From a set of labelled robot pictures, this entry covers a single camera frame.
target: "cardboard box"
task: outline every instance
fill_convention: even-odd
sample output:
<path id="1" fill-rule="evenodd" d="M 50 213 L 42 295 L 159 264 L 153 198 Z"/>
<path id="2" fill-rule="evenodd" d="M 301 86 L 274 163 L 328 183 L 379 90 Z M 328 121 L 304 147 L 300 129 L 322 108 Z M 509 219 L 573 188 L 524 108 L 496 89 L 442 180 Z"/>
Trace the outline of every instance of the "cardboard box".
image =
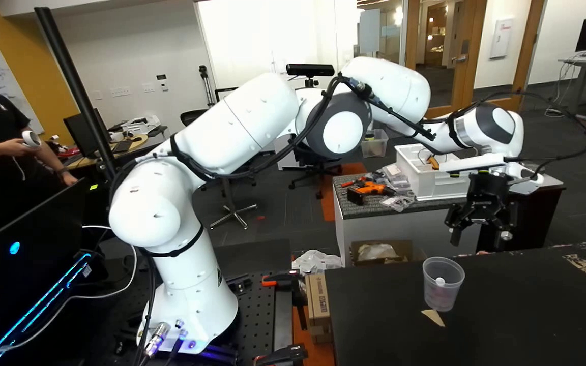
<path id="1" fill-rule="evenodd" d="M 314 343 L 332 341 L 332 318 L 330 317 L 330 302 L 327 295 L 327 283 L 324 274 L 308 275 L 305 278 L 307 285 L 307 303 L 309 304 L 309 333 Z"/>
<path id="2" fill-rule="evenodd" d="M 359 248 L 363 244 L 390 244 L 397 257 L 395 258 L 377 258 L 368 260 L 358 260 Z M 414 260 L 425 260 L 426 254 L 421 248 L 417 248 L 413 245 L 413 241 L 410 240 L 365 240 L 365 241 L 353 241 L 349 247 L 351 252 L 351 263 L 354 266 L 369 266 L 372 264 L 387 264 L 387 263 L 399 263 L 399 262 L 412 262 Z"/>

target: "office chair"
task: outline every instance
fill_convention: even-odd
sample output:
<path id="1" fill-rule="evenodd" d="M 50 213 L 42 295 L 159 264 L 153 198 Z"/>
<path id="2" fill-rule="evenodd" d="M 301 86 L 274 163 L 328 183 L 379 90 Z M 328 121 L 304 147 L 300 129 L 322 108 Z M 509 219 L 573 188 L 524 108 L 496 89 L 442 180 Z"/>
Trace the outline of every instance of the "office chair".
<path id="1" fill-rule="evenodd" d="M 187 112 L 180 114 L 180 120 L 182 121 L 182 124 L 185 127 L 187 127 L 188 125 L 193 123 L 193 121 L 197 120 L 198 117 L 202 116 L 202 114 L 207 111 L 208 111 L 208 109 L 196 109 L 194 111 L 187 111 Z M 249 165 L 251 162 L 252 162 L 252 159 L 248 160 L 244 165 L 239 167 L 235 171 L 235 173 L 240 172 L 243 169 L 247 169 L 247 165 Z M 225 197 L 225 199 L 227 200 L 227 205 L 224 204 L 223 209 L 225 209 L 228 213 L 225 216 L 221 217 L 220 219 L 214 221 L 210 225 L 210 229 L 214 229 L 214 227 L 221 225 L 221 223 L 226 222 L 229 218 L 232 218 L 232 217 L 237 219 L 237 221 L 244 227 L 244 229 L 247 229 L 248 224 L 241 216 L 239 216 L 239 213 L 241 213 L 243 211 L 255 209 L 256 204 L 252 204 L 251 206 L 247 206 L 247 207 L 240 208 L 237 210 L 237 207 L 235 206 L 235 202 L 232 199 L 232 188 L 230 187 L 230 180 L 228 178 L 221 178 L 221 183 L 222 183 L 221 195 L 223 195 L 223 197 Z M 252 185 L 253 186 L 256 185 L 256 182 L 254 181 L 254 179 L 252 180 Z M 207 188 L 205 186 L 202 186 L 200 189 L 204 191 Z"/>
<path id="2" fill-rule="evenodd" d="M 300 162 L 300 165 L 303 167 L 305 175 L 301 176 L 300 178 L 291 180 L 291 183 L 290 185 L 288 185 L 288 187 L 291 190 L 293 190 L 295 189 L 295 183 L 307 180 L 314 176 L 319 176 L 320 183 L 318 186 L 318 192 L 316 192 L 316 198 L 323 199 L 324 177 L 326 175 L 338 176 L 342 173 L 342 167 L 340 166 L 340 164 L 332 165 L 330 167 L 327 167 L 326 164 L 335 163 L 340 159 L 325 158 L 324 156 L 315 153 L 306 144 L 302 143 L 297 144 L 293 148 L 293 153 L 295 154 L 296 160 L 298 160 L 298 162 Z"/>

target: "wall outlet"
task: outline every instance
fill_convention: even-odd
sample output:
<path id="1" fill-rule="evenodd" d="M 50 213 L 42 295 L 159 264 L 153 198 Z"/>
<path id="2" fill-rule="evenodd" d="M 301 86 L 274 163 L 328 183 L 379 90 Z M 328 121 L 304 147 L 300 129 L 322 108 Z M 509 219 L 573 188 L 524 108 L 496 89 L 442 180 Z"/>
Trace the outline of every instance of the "wall outlet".
<path id="1" fill-rule="evenodd" d="M 144 88 L 144 93 L 153 93 L 155 91 L 153 83 L 144 83 L 141 86 Z"/>
<path id="2" fill-rule="evenodd" d="M 112 94 L 112 97 L 122 97 L 123 95 L 131 95 L 132 91 L 130 91 L 130 86 L 122 86 L 121 88 L 110 89 L 110 94 Z"/>

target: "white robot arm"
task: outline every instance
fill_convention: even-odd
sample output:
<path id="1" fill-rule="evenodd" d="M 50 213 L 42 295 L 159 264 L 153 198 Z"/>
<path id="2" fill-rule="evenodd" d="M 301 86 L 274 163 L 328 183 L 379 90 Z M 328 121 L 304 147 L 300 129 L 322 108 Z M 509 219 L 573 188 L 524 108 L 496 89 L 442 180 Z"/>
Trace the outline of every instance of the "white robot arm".
<path id="1" fill-rule="evenodd" d="M 233 322 L 237 298 L 220 273 L 191 195 L 210 176 L 232 173 L 279 135 L 296 134 L 295 142 L 303 140 L 321 155 L 341 156 L 358 148 L 374 119 L 413 136 L 434 153 L 470 146 L 486 153 L 441 169 L 493 168 L 521 177 L 504 162 L 521 151 L 518 114 L 477 106 L 453 120 L 423 125 L 430 131 L 416 134 L 413 123 L 421 123 L 429 98 L 424 77 L 377 58 L 354 58 L 326 92 L 292 90 L 279 76 L 263 74 L 140 158 L 114 192 L 109 222 L 121 240 L 145 248 L 160 272 L 163 284 L 156 291 L 150 328 L 179 320 L 186 330 L 180 352 L 197 354 Z M 170 351 L 177 337 L 166 335 L 158 348 Z"/>

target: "yellow wall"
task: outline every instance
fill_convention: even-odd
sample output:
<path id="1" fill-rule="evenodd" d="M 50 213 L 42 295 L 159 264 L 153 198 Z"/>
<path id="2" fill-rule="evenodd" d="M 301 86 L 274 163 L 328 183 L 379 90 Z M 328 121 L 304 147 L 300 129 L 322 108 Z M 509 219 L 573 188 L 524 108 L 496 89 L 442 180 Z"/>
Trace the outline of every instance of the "yellow wall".
<path id="1" fill-rule="evenodd" d="M 35 115 L 44 127 L 44 139 L 60 135 L 73 144 L 63 118 L 79 113 L 35 17 L 0 15 L 0 51 Z"/>

